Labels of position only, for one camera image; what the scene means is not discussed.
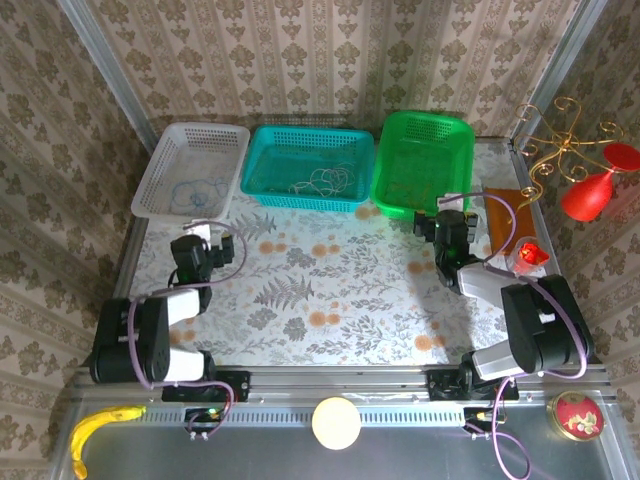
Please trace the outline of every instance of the patterned wallpaper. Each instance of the patterned wallpaper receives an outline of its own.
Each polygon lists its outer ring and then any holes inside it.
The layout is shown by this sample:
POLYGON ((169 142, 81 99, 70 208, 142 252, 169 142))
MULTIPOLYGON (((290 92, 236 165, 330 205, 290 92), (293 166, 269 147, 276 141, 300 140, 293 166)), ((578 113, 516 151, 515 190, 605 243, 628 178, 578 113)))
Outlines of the patterned wallpaper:
POLYGON ((147 159, 55 2, 0 1, 0 478, 44 478, 147 159))
POLYGON ((419 109, 507 136, 578 0, 89 4, 158 133, 264 114, 377 132, 390 112, 419 109))
MULTIPOLYGON (((559 94, 583 103, 579 138, 601 137, 597 124, 611 120, 640 148, 639 1, 608 2, 559 94)), ((601 150, 590 153, 602 159, 601 150)), ((564 214, 560 200, 569 186, 554 180, 542 204, 547 225, 640 454, 640 174, 617 175, 614 199, 586 224, 564 214)))

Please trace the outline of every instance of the floral tablecloth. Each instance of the floral tablecloth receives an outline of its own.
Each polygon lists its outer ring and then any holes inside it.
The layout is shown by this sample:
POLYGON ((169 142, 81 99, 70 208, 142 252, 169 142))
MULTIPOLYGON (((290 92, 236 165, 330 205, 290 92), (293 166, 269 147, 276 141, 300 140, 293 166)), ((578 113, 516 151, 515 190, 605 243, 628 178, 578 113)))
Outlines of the floral tablecloth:
MULTIPOLYGON (((475 146, 473 189, 519 188, 506 144, 475 146)), ((472 253, 490 253, 484 201, 472 253)), ((213 289, 207 312, 171 330, 172 344, 224 365, 421 365, 506 338, 502 312, 442 287, 433 247, 370 202, 355 213, 266 208, 239 189, 227 220, 249 245, 245 268, 213 289)), ((166 286, 177 225, 150 222, 132 295, 166 286)), ((214 271, 231 273, 242 255, 214 271)))

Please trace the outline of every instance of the wooden board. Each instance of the wooden board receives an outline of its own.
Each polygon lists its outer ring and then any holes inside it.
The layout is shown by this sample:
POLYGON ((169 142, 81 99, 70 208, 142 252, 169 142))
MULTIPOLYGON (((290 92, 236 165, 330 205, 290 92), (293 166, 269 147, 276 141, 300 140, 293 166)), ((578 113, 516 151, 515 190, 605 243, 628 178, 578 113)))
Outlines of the wooden board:
MULTIPOLYGON (((485 188, 485 192, 497 195, 504 199, 515 211, 525 198, 520 194, 520 190, 509 190, 504 188, 485 188)), ((485 198, 487 207, 487 222, 489 223, 489 237, 491 238, 491 250, 495 252, 509 237, 511 232, 511 224, 509 222, 509 212, 500 202, 492 198, 485 198)), ((522 237, 535 237, 536 229, 533 226, 533 217, 529 205, 522 208, 516 215, 517 225, 516 233, 513 239, 502 252, 503 255, 509 255, 513 250, 516 242, 522 237)))

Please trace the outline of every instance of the white string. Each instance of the white string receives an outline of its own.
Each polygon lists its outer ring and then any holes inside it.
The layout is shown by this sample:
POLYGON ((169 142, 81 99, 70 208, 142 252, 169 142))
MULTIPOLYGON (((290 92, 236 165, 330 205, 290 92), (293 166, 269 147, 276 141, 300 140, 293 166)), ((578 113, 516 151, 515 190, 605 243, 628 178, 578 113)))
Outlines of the white string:
POLYGON ((308 182, 298 182, 289 186, 289 193, 293 190, 296 195, 305 193, 303 190, 311 189, 322 197, 337 195, 355 183, 353 172, 341 165, 353 167, 349 163, 341 163, 337 168, 317 168, 311 173, 308 182))

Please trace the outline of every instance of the yellow banana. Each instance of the yellow banana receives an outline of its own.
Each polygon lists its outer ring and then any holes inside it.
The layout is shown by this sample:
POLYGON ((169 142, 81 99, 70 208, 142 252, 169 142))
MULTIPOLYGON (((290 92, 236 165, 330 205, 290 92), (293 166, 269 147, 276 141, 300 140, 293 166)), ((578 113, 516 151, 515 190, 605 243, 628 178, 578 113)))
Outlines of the yellow banana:
POLYGON ((87 478, 87 467, 82 462, 82 447, 93 432, 107 423, 134 420, 141 417, 146 411, 147 407, 145 406, 108 407, 84 417, 73 429, 69 443, 73 471, 76 477, 79 480, 87 478))

